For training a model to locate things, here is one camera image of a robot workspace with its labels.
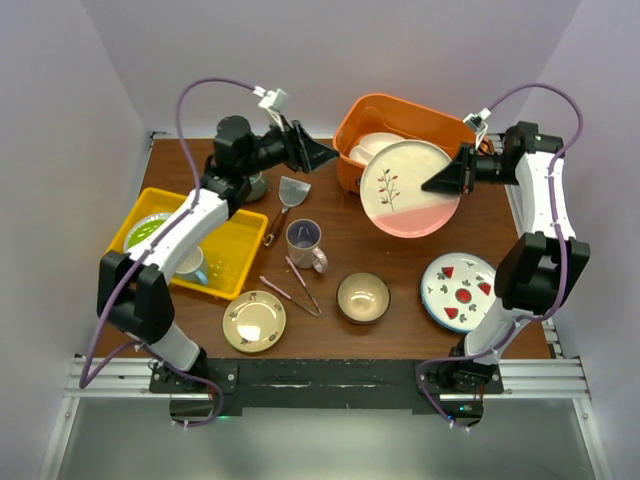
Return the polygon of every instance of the plate with red strawberry pattern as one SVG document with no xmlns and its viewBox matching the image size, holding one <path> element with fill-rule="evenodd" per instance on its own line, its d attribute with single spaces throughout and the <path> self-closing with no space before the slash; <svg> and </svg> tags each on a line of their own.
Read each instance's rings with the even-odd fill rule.
<svg viewBox="0 0 640 480">
<path fill-rule="evenodd" d="M 420 284 L 422 303 L 443 327 L 459 333 L 473 331 L 496 296 L 496 271 L 469 253 L 447 253 L 427 267 Z"/>
<path fill-rule="evenodd" d="M 437 145 L 403 140 L 380 150 L 364 169 L 360 200 L 380 230 L 401 238 L 424 237 L 453 216 L 459 195 L 423 192 L 422 184 L 451 163 Z"/>
</svg>

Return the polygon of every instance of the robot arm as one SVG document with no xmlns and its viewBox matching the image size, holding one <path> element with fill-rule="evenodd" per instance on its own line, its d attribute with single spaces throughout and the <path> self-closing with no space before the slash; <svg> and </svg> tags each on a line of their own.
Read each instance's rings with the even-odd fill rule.
<svg viewBox="0 0 640 480">
<path fill-rule="evenodd" d="M 209 378 L 206 352 L 173 321 L 168 284 L 181 260 L 240 208 L 251 191 L 250 175 L 280 163 L 309 173 L 337 156 L 333 149 L 313 141 L 299 122 L 289 125 L 277 111 L 269 110 L 269 114 L 277 121 L 262 137 L 252 133 L 243 117 L 220 121 L 213 141 L 215 159 L 212 155 L 206 162 L 197 202 L 193 190 L 151 236 L 124 254 L 108 252 L 100 262 L 99 315 L 125 272 L 149 251 L 118 296 L 108 321 L 193 376 Z"/>
<path fill-rule="evenodd" d="M 496 300 L 478 327 L 452 349 L 451 356 L 492 353 L 472 361 L 443 364 L 437 375 L 441 383 L 461 391 L 473 391 L 477 385 L 488 382 L 504 350 L 529 323 L 516 319 L 544 314 L 555 301 L 560 284 L 560 245 L 551 202 L 568 252 L 562 303 L 590 255 L 589 245 L 576 240 L 567 216 L 562 158 L 555 162 L 552 185 L 549 182 L 549 167 L 554 154 L 562 148 L 562 139 L 539 134 L 537 125 L 520 122 L 505 132 L 502 141 L 503 152 L 494 155 L 481 155 L 473 145 L 462 145 L 451 164 L 422 185 L 425 191 L 468 194 L 475 182 L 480 181 L 520 185 L 522 192 L 524 233 L 496 271 Z"/>
</svg>

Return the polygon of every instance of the bowl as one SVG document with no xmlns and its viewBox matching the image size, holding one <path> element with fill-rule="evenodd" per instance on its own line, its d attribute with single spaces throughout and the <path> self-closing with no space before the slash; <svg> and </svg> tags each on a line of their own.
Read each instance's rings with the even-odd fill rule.
<svg viewBox="0 0 640 480">
<path fill-rule="evenodd" d="M 358 272 L 340 282 L 336 299 L 340 311 L 349 321 L 366 325 L 385 314 L 391 303 L 391 293 L 380 277 Z"/>
</svg>

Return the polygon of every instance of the cup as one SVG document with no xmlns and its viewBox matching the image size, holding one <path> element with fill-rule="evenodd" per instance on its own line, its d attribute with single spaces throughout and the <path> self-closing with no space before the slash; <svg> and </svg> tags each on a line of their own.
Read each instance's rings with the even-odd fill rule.
<svg viewBox="0 0 640 480">
<path fill-rule="evenodd" d="M 315 268 L 324 273 L 329 268 L 327 256 L 320 250 L 322 230 L 313 220 L 302 219 L 287 227 L 287 248 L 291 261 L 299 268 Z"/>
<path fill-rule="evenodd" d="M 196 247 L 182 260 L 176 269 L 176 276 L 185 282 L 198 283 L 204 287 L 209 284 L 207 261 L 204 252 Z"/>
</svg>

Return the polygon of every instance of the gray ceramic mug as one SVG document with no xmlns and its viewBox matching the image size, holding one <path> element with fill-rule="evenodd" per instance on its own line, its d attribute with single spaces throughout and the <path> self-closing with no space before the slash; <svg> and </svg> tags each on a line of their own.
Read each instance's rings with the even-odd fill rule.
<svg viewBox="0 0 640 480">
<path fill-rule="evenodd" d="M 309 219 L 291 222 L 287 228 L 287 248 L 291 261 L 300 268 L 315 268 L 324 273 L 329 268 L 327 256 L 320 250 L 322 230 Z"/>
</svg>

